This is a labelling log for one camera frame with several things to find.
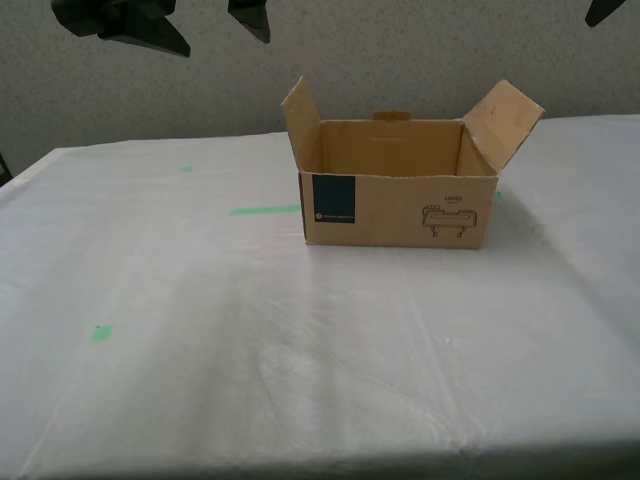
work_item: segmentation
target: wall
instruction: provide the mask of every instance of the wall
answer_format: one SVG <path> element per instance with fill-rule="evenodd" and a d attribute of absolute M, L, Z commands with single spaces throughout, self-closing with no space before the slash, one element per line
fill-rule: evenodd
<path fill-rule="evenodd" d="M 640 112 L 640 2 L 594 30 L 590 0 L 269 0 L 272 43 L 223 0 L 180 0 L 189 60 L 79 39 L 49 0 L 0 1 L 0 151 L 14 174 L 61 146 L 283 130 L 304 74 L 324 117 L 462 116 L 506 77 L 552 116 Z"/>

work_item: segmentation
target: white tablecloth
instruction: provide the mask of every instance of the white tablecloth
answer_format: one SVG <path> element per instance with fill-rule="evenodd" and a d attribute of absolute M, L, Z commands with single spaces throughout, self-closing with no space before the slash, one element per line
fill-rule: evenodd
<path fill-rule="evenodd" d="M 499 191 L 480 251 L 307 246 L 285 133 L 52 152 L 0 190 L 0 477 L 638 478 L 640 117 Z"/>

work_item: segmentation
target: line drawing on box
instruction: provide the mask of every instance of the line drawing on box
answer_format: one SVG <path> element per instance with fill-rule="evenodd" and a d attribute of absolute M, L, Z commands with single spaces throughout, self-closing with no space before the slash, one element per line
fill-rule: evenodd
<path fill-rule="evenodd" d="M 434 237 L 438 236 L 439 228 L 459 228 L 458 238 L 468 228 L 475 228 L 478 223 L 478 214 L 474 210 L 458 210 L 447 212 L 440 205 L 429 205 L 422 209 L 422 226 L 431 228 Z"/>

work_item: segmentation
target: box flap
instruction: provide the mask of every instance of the box flap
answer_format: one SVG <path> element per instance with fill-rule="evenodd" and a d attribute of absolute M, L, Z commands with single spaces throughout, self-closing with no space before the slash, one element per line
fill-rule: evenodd
<path fill-rule="evenodd" d="M 526 140 L 544 109 L 506 80 L 464 116 L 474 144 L 496 169 L 502 170 Z"/>
<path fill-rule="evenodd" d="M 320 117 L 307 81 L 300 80 L 282 102 L 298 170 L 307 171 L 320 132 Z"/>

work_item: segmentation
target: black object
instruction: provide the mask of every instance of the black object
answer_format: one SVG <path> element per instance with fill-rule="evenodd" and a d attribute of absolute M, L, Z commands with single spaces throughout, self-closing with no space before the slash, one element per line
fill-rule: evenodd
<path fill-rule="evenodd" d="M 590 27 L 595 27 L 615 12 L 625 1 L 626 0 L 593 0 L 584 21 L 587 22 L 587 25 Z"/>
<path fill-rule="evenodd" d="M 266 4 L 267 0 L 229 0 L 228 8 L 263 43 L 271 40 Z M 78 37 L 98 35 L 181 57 L 191 55 L 187 41 L 165 18 L 175 11 L 176 0 L 51 0 L 51 9 L 58 22 Z"/>
<path fill-rule="evenodd" d="M 0 155 L 0 187 L 11 180 L 13 177 L 11 176 L 11 172 L 9 171 L 9 167 L 4 163 L 4 159 L 2 155 Z"/>
<path fill-rule="evenodd" d="M 228 11 L 262 43 L 271 41 L 267 0 L 229 0 Z"/>

